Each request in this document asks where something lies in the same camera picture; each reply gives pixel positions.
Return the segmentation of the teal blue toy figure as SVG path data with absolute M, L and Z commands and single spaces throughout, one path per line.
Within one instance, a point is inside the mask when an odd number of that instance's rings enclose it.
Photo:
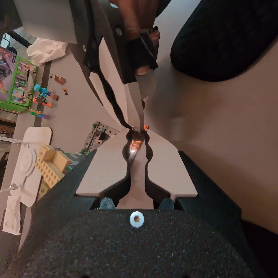
M 44 99 L 44 101 L 47 101 L 47 97 L 49 97 L 50 99 L 52 99 L 54 101 L 57 101 L 59 99 L 58 95 L 48 91 L 47 88 L 41 87 L 39 84 L 36 84 L 34 86 L 34 90 L 40 93 L 39 97 Z

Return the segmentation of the brown toy piece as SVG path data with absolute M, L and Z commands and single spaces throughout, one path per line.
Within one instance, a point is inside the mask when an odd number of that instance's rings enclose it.
M 66 82 L 65 78 L 55 75 L 55 74 L 50 75 L 50 78 L 53 79 L 54 81 L 56 81 L 60 85 L 64 85 Z

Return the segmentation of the person's right hand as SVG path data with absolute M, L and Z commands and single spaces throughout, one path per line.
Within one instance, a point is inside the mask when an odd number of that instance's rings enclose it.
M 137 76 L 157 67 L 160 32 L 154 27 L 158 0 L 111 0 L 120 10 L 127 39 L 127 56 Z

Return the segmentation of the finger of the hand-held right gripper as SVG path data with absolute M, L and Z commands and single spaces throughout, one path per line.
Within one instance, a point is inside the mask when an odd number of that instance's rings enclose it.
M 110 85 L 124 121 L 137 132 L 144 130 L 144 113 L 141 94 L 137 82 L 124 84 L 116 69 L 104 38 L 99 45 L 99 65 L 101 73 Z
M 90 72 L 90 81 L 109 115 L 123 128 L 131 129 L 128 120 L 128 99 L 124 85 L 113 91 L 101 69 Z

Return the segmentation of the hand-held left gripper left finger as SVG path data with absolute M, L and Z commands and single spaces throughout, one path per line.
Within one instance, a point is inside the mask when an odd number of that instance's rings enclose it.
M 131 188 L 130 163 L 127 161 L 130 142 L 131 130 L 124 129 L 102 144 L 96 150 L 76 194 L 99 200 L 108 197 L 117 206 Z

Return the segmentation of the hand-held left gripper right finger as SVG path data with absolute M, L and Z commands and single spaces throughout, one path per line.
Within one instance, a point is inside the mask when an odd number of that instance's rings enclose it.
M 145 192 L 159 207 L 164 199 L 195 198 L 198 192 L 178 149 L 151 130 L 144 133 L 146 158 Z

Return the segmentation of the green toy set box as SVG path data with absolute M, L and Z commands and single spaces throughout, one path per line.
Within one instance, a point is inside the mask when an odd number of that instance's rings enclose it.
M 19 114 L 33 103 L 38 67 L 0 47 L 0 109 Z

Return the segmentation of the tan brick build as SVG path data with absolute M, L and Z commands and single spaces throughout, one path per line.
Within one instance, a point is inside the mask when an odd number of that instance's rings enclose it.
M 34 163 L 34 167 L 43 179 L 39 190 L 40 197 L 43 197 L 65 176 L 64 171 L 71 162 L 68 156 L 51 145 L 43 145 L 40 148 Z

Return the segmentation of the white paper bag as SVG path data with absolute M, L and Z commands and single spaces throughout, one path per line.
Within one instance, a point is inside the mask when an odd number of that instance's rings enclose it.
M 8 196 L 2 231 L 13 235 L 21 235 L 20 220 L 20 197 Z

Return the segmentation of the orange black toy figure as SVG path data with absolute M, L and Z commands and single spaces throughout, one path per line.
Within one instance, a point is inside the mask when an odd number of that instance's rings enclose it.
M 47 106 L 47 107 L 50 107 L 50 108 L 52 107 L 52 104 L 47 102 L 46 99 L 41 98 L 41 97 L 37 97 L 37 96 L 33 97 L 33 103 L 36 103 L 38 105 Z

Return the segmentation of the black fuzzy cushion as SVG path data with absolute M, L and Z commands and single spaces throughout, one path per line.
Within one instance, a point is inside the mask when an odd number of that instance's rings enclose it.
M 277 0 L 203 0 L 171 48 L 173 67 L 208 82 L 246 71 L 275 41 Z

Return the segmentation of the grey flat panel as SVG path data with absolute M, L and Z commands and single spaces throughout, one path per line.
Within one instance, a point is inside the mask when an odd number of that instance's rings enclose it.
M 15 0 L 25 33 L 76 44 L 69 0 Z

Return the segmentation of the orange translucent brick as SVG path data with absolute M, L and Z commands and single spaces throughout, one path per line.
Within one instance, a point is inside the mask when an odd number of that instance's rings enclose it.
M 132 140 L 130 143 L 130 153 L 135 154 L 140 149 L 141 145 L 141 140 Z

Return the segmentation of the grey green brick build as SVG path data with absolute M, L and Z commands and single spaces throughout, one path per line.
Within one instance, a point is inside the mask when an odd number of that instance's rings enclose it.
M 92 129 L 88 134 L 81 151 L 75 153 L 64 153 L 69 159 L 71 159 L 71 163 L 66 167 L 64 173 L 67 174 L 69 171 L 74 169 L 86 158 L 86 156 L 92 153 L 92 151 L 99 148 L 105 141 L 109 140 L 120 131 L 121 129 L 117 130 L 102 122 L 95 122 L 92 125 Z

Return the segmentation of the white crumpled tissue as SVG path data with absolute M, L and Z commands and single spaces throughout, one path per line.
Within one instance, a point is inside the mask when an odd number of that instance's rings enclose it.
M 40 66 L 46 62 L 64 57 L 68 43 L 55 40 L 37 38 L 30 45 L 26 54 L 33 65 Z

